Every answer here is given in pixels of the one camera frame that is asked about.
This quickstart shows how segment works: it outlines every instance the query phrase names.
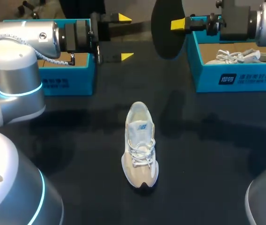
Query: beige sneaker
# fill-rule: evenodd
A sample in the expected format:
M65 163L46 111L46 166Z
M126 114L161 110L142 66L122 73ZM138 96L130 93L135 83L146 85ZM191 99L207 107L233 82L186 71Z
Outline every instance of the beige sneaker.
M135 102L125 123L125 151L122 168L129 183L136 188L150 188L158 178L155 152L155 126L146 105Z

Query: black round disc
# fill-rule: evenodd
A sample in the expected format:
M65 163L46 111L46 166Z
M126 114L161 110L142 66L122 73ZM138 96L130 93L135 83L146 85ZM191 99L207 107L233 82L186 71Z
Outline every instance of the black round disc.
M152 12L152 40L160 57L175 58L185 35L170 30L171 21L185 18L182 0L157 0Z

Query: glowing blue ring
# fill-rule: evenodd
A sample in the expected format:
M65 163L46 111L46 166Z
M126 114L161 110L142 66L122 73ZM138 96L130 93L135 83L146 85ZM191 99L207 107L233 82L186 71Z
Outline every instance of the glowing blue ring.
M40 200L40 203L39 203L39 206L34 214L34 216L32 217L32 219L30 220L30 222L28 223L28 225L32 225L34 223L34 221L36 220L40 210L41 210L41 207L42 207L42 204L43 204L43 201L44 201L44 195L45 195L45 183L44 183L44 178L42 176L42 173L41 171L39 170L40 172L40 175L41 175L41 179L42 179L42 195L41 195L41 200Z
M3 96L7 96L7 97L21 97L21 96L30 95L30 94L40 90L41 88L42 88L42 83L36 89L22 93L22 94L7 94L7 93L2 92L1 90L0 90L0 94L2 94Z

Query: shoe tongue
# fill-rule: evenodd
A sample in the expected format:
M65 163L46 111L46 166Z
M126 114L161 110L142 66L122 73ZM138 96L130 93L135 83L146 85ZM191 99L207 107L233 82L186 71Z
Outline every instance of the shoe tongue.
M256 51L254 49L249 49L242 53L243 59L245 62L250 62L253 60L259 60L261 57L260 51Z
M128 134L132 147L136 147L140 143L147 145L152 141L152 127L153 124L150 121L135 121L129 124Z

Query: logo on box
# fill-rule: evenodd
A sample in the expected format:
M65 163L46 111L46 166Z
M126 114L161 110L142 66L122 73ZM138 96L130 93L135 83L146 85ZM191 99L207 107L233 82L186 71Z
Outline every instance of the logo on box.
M234 84L237 74L222 74L220 76L219 85Z

